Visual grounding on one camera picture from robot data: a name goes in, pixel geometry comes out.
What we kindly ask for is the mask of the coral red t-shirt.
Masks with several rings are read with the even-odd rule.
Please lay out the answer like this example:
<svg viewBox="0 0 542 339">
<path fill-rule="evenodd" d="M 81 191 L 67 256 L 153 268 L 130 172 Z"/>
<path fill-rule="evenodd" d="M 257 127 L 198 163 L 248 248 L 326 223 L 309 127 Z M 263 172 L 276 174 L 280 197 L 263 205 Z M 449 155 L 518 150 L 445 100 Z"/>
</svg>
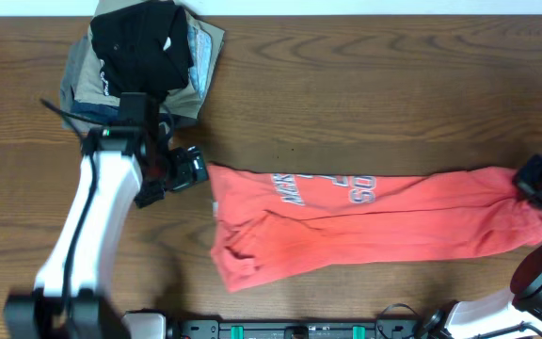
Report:
<svg viewBox="0 0 542 339">
<path fill-rule="evenodd" d="M 511 169 L 429 176 L 255 173 L 212 165 L 212 257 L 237 292 L 331 265 L 470 259 L 542 242 Z"/>
</svg>

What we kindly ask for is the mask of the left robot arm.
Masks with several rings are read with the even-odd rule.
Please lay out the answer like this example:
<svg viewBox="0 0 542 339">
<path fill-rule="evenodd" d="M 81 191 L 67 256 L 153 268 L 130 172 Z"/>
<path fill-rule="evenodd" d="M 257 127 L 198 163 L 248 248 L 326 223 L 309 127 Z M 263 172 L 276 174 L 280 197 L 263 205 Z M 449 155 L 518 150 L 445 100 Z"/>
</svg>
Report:
<svg viewBox="0 0 542 339">
<path fill-rule="evenodd" d="M 114 121 L 78 132 L 82 161 L 72 207 L 32 292 L 8 295 L 13 338 L 178 338 L 157 311 L 120 315 L 111 301 L 113 265 L 125 219 L 208 180 L 199 148 L 169 148 L 174 120 L 143 92 L 120 97 Z"/>
</svg>

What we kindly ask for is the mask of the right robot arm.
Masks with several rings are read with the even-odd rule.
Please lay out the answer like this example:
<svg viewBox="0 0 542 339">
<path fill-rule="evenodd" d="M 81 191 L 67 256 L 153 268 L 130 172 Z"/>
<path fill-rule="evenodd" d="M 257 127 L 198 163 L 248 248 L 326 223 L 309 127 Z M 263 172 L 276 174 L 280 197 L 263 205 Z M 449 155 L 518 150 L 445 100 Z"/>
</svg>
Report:
<svg viewBox="0 0 542 339">
<path fill-rule="evenodd" d="M 542 156 L 518 170 L 513 183 L 542 209 Z M 542 245 L 516 269 L 510 286 L 483 299 L 461 301 L 420 323 L 416 338 L 542 338 Z"/>
</svg>

